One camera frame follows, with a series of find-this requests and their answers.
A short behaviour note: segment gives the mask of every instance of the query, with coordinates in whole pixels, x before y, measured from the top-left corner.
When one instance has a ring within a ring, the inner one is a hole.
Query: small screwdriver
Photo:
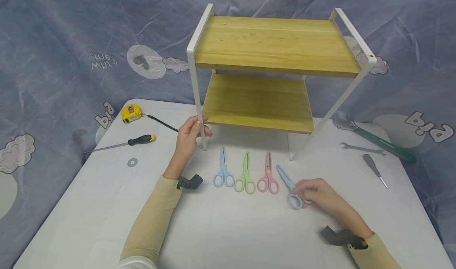
[[[372,157],[369,154],[365,154],[365,155],[363,155],[363,159],[368,164],[368,166],[372,169],[372,171],[375,173],[375,175],[377,175],[377,177],[380,178],[383,185],[385,185],[385,187],[388,188],[386,183],[383,181],[382,176],[380,175],[380,171],[378,171],[377,167],[375,166],[375,162],[373,162]]]
[[[105,149],[119,147],[119,146],[135,146],[135,145],[139,145],[139,144],[150,143],[151,141],[154,141],[154,140],[155,140],[155,135],[145,134],[136,139],[128,140],[128,142],[126,142],[126,143],[121,143],[119,145],[114,145],[114,146],[103,147],[103,148],[91,150],[89,152],[84,152],[84,153],[98,152],[100,150],[105,150]]]

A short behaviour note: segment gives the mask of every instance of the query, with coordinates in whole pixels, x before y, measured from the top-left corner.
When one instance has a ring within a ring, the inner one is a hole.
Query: blue-gray fabric backdrop
[[[455,264],[456,0],[0,0],[2,268],[13,266],[125,101],[194,103],[186,45],[208,2],[217,15],[247,17],[328,18],[344,9],[379,60],[341,109],[417,155],[405,168]],[[209,73],[199,71],[202,94]],[[349,82],[308,77],[314,116]]]

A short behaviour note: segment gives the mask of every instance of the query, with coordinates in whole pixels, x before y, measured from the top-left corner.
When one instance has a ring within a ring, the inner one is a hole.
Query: tape measure
[[[137,119],[140,119],[142,116],[141,108],[138,105],[131,104],[125,106],[122,111],[122,120],[124,123],[128,124]]]

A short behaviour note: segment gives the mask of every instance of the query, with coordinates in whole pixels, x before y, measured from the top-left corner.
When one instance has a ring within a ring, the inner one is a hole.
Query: green scissors
[[[252,179],[250,179],[249,173],[250,173],[250,152],[246,152],[245,157],[244,157],[244,168],[243,168],[242,176],[236,180],[236,183],[234,183],[234,190],[236,192],[242,192],[245,188],[245,191],[247,192],[247,194],[252,195],[253,193],[255,193],[256,186],[255,186],[254,181]],[[236,185],[238,184],[238,181],[240,181],[242,183],[242,186],[240,188],[236,187]],[[248,185],[250,183],[254,187],[253,191],[249,191]]]

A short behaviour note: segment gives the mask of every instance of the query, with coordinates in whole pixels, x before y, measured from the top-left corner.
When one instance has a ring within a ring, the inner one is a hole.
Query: gray screwdriver handle
[[[380,171],[378,171],[377,167],[375,166],[375,162],[373,162],[372,157],[369,154],[364,154],[363,159],[366,162],[366,164],[372,169],[372,171],[377,175],[377,177],[380,177]]]

